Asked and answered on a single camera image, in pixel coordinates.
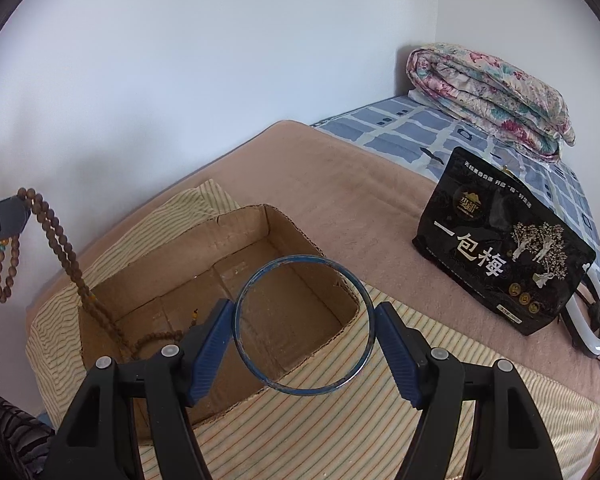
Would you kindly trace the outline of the open cardboard box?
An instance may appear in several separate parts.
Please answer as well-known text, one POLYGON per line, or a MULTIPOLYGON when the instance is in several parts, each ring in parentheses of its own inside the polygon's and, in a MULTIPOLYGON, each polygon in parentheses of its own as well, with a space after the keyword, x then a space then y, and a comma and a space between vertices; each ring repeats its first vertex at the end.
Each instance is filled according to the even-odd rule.
POLYGON ((125 263, 94 294, 129 342, 150 333, 186 332, 220 299, 234 300, 247 278, 278 257, 320 250, 271 205, 247 206, 186 229, 125 263))

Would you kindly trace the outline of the blue checked mattress sheet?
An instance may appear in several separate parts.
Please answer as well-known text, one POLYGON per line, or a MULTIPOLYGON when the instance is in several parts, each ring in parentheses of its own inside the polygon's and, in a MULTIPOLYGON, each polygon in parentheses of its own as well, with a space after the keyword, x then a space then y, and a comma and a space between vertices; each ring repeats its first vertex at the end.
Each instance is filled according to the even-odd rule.
POLYGON ((524 182, 595 250, 600 270, 600 237, 592 212, 577 175, 564 162, 537 162, 467 122, 428 106, 413 91, 323 119, 314 127, 431 181, 440 179, 454 148, 466 148, 524 182))

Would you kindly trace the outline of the striped yellow bed cloth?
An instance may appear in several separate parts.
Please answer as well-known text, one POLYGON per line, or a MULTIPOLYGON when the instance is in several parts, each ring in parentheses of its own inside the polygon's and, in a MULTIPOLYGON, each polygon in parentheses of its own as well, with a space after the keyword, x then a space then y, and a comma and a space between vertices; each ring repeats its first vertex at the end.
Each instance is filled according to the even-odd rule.
MULTIPOLYGON (((99 284, 187 229, 236 207, 232 196, 210 180, 179 192, 106 249, 87 268, 86 279, 99 284)), ((32 316, 27 356, 54 424, 62 421, 92 364, 80 335, 93 324, 70 285, 32 316)), ((547 426, 562 474, 581 478, 600 440, 600 401, 528 367, 520 374, 547 426)), ((217 479, 389 479, 417 421, 375 351, 358 379, 328 396, 302 399, 264 390, 198 422, 195 434, 217 479)))

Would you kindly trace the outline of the folded floral quilt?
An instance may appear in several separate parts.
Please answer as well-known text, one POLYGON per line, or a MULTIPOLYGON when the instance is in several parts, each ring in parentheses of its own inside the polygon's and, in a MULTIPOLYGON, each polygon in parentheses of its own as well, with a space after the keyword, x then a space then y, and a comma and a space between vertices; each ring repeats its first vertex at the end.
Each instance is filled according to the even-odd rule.
POLYGON ((576 143, 560 92, 497 56, 457 44, 426 44, 407 58, 414 89, 449 115, 548 164, 576 143))

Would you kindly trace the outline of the dark blue bangle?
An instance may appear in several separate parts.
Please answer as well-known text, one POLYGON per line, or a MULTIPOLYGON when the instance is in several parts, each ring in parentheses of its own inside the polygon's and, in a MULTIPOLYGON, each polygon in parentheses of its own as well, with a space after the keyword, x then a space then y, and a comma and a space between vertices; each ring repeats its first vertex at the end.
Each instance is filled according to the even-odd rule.
POLYGON ((259 382, 287 396, 324 396, 358 376, 373 353, 375 309, 362 281, 324 256, 278 257, 238 292, 233 335, 238 356, 259 382), (357 323, 360 355, 337 358, 329 346, 357 323))

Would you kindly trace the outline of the black snack bag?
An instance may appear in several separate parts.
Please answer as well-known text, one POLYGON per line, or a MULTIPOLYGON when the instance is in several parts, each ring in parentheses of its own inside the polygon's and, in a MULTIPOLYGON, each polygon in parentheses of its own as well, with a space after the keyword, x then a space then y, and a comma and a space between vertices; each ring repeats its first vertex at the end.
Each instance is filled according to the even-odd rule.
POLYGON ((452 151, 413 244, 524 336, 558 317, 595 260, 522 182, 466 148, 452 151))

